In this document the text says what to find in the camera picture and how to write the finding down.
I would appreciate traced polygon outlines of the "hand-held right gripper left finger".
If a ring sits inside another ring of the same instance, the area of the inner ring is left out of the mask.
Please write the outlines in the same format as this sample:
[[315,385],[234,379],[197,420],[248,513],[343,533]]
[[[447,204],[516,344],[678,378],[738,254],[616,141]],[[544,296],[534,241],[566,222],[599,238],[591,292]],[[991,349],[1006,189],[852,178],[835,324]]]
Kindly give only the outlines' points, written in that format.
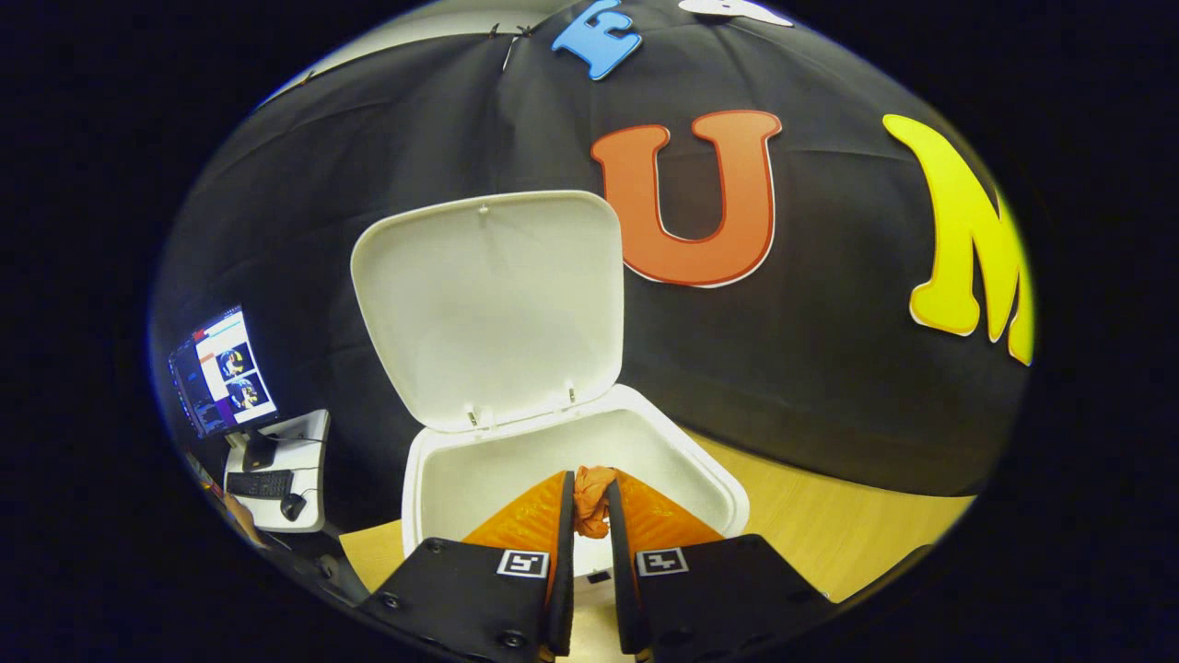
[[463,539],[426,538],[358,611],[466,662],[571,651],[577,475],[556,471]]

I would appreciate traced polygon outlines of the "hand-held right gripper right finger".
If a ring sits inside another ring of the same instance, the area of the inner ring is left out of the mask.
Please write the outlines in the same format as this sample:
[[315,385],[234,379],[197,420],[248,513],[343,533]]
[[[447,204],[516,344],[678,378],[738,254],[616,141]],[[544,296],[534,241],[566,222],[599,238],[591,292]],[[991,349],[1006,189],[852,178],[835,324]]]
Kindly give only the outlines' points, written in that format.
[[635,662],[737,662],[834,617],[762,536],[726,538],[623,471],[604,495],[615,628]]

